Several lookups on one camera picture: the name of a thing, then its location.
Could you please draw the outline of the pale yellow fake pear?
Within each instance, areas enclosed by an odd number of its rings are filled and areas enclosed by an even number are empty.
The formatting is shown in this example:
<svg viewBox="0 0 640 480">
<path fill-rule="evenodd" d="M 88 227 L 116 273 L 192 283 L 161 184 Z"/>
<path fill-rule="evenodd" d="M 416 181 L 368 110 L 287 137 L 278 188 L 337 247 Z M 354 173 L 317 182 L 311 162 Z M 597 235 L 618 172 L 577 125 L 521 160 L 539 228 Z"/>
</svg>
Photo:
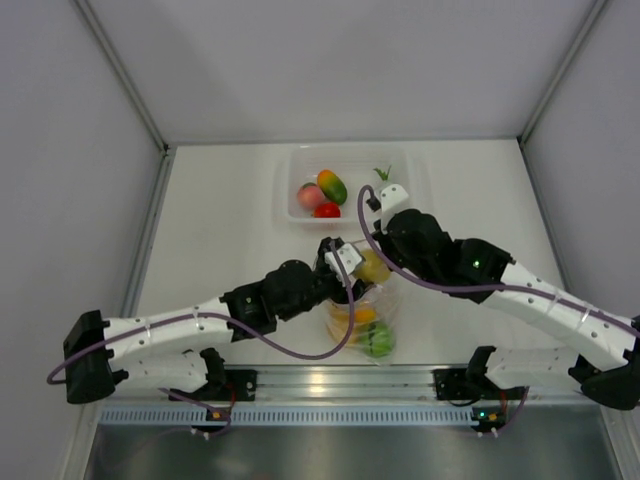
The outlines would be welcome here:
<svg viewBox="0 0 640 480">
<path fill-rule="evenodd" d="M 384 284 L 391 276 L 386 264 L 371 249 L 360 252 L 363 263 L 354 271 L 354 276 L 363 282 Z"/>
</svg>

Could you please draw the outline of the clear zip top bag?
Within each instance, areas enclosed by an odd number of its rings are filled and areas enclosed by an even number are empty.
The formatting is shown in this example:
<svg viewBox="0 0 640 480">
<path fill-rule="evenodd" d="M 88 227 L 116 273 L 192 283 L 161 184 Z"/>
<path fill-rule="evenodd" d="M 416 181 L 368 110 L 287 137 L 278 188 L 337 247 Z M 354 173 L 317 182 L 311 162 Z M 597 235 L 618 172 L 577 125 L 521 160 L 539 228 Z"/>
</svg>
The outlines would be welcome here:
<svg viewBox="0 0 640 480">
<path fill-rule="evenodd" d="M 355 316 L 345 348 L 372 363 L 389 363 L 396 350 L 394 323 L 401 304 L 398 280 L 364 239 L 354 247 L 364 263 L 351 275 Z"/>
</svg>

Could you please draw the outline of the red fake apple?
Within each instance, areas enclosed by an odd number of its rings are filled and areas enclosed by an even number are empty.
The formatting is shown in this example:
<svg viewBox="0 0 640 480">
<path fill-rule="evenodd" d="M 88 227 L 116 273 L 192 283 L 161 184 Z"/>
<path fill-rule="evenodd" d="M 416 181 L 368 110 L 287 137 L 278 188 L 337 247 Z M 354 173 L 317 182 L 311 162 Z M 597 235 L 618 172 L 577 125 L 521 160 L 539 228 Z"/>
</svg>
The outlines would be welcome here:
<svg viewBox="0 0 640 480">
<path fill-rule="evenodd" d="M 316 219 L 340 218 L 340 206 L 334 202 L 323 203 L 314 209 L 313 217 Z"/>
</svg>

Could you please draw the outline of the pink fake peach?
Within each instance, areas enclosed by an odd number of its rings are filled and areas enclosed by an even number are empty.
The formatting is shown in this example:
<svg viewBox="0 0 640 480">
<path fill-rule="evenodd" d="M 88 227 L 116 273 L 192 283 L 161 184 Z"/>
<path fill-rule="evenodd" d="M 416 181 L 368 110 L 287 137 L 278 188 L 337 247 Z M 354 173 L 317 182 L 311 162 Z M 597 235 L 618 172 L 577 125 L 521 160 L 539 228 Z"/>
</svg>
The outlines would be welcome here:
<svg viewBox="0 0 640 480">
<path fill-rule="evenodd" d="M 314 210 L 325 201 L 325 195 L 315 183 L 304 184 L 297 193 L 297 201 L 305 210 Z"/>
</svg>

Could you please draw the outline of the green fake avocado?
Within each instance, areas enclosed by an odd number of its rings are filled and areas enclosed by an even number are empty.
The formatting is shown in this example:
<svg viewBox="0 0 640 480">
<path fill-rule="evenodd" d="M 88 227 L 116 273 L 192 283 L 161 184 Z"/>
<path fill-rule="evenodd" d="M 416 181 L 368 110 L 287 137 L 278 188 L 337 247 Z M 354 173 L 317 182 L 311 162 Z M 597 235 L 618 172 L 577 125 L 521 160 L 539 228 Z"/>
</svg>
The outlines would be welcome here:
<svg viewBox="0 0 640 480">
<path fill-rule="evenodd" d="M 316 184 L 330 202 L 341 206 L 348 199 L 348 190 L 344 182 L 331 170 L 320 171 L 316 177 Z"/>
</svg>

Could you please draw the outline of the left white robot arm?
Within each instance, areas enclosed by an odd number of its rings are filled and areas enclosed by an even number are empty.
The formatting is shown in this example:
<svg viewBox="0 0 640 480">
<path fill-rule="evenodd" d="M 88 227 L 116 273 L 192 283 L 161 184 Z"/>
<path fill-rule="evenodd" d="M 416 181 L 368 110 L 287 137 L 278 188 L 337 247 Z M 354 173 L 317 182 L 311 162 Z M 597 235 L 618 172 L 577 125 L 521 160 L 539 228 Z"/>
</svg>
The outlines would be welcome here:
<svg viewBox="0 0 640 480">
<path fill-rule="evenodd" d="M 204 303 L 152 316 L 106 318 L 83 313 L 63 341 L 66 400 L 83 405 L 124 389 L 169 390 L 182 397 L 215 399 L 226 386 L 217 346 L 257 339 L 296 359 L 296 352 L 269 339 L 279 322 L 334 300 L 347 305 L 347 329 L 355 333 L 355 303 L 368 286 L 353 279 L 351 265 L 299 260 L 283 263 L 262 280 Z"/>
</svg>

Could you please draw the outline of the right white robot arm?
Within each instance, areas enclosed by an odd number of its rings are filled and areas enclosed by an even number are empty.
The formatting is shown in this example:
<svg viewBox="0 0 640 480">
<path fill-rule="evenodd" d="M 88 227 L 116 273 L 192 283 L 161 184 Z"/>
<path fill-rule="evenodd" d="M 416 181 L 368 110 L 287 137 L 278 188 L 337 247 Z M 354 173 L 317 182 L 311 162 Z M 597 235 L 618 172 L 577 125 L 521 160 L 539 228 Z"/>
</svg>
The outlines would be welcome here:
<svg viewBox="0 0 640 480">
<path fill-rule="evenodd" d="M 374 238 L 395 269 L 420 285 L 509 314 L 555 338 L 550 349 L 477 348 L 468 388 L 576 389 L 628 411 L 639 403 L 639 323 L 556 288 L 506 251 L 477 238 L 452 239 L 430 214 L 407 209 L 376 221 Z"/>
</svg>

